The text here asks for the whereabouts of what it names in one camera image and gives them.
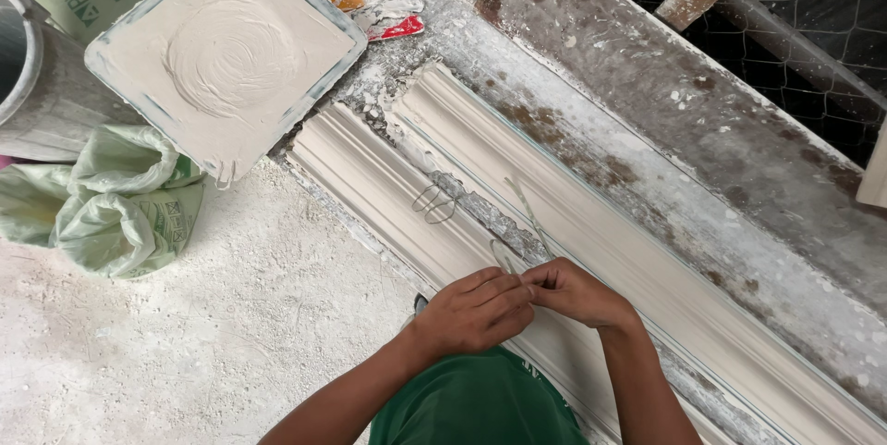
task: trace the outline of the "plaster mixing tray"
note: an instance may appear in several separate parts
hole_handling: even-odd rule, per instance
[[[227,187],[366,49],[327,0],[144,0],[86,66]]]

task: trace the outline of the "workbench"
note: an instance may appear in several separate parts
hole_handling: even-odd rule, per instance
[[[877,369],[887,366],[887,210],[854,201],[858,166],[630,0],[425,4],[424,33],[371,43],[327,99],[344,102],[384,136],[385,97],[416,68],[440,60],[816,369],[887,417],[887,373]],[[275,159],[289,168],[283,156]],[[470,198],[460,203],[472,211]],[[483,222],[482,212],[475,215]],[[731,439],[777,442],[657,348],[675,390]]]

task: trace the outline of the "concrete floor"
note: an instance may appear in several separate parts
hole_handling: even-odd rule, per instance
[[[415,294],[268,160],[207,190],[183,255],[144,279],[5,241],[0,263],[4,443],[255,443]]]

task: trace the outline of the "chicken wire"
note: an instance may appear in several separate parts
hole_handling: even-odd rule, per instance
[[[633,0],[649,12],[664,0]],[[887,95],[887,0],[759,0],[832,58]],[[831,85],[818,88],[714,8],[682,32],[721,65],[865,167],[884,121],[871,100]],[[847,107],[848,103],[858,107]]]

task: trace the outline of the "gypsum crown molding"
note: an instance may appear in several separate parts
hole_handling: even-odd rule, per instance
[[[433,289],[496,263],[490,246],[493,235],[458,205],[440,224],[429,224],[424,212],[414,210],[431,181],[344,105],[322,107],[305,122],[286,156]],[[522,264],[506,252],[512,263]],[[593,429],[620,442],[615,399],[596,331],[536,308],[534,322],[505,345],[531,360]],[[678,396],[706,443],[734,445]]]
[[[504,179],[520,186],[556,253],[623,294],[649,331],[789,443],[887,442],[871,411],[800,358],[716,286],[456,80],[429,63],[391,105],[398,147],[424,170],[452,173],[531,229]]]

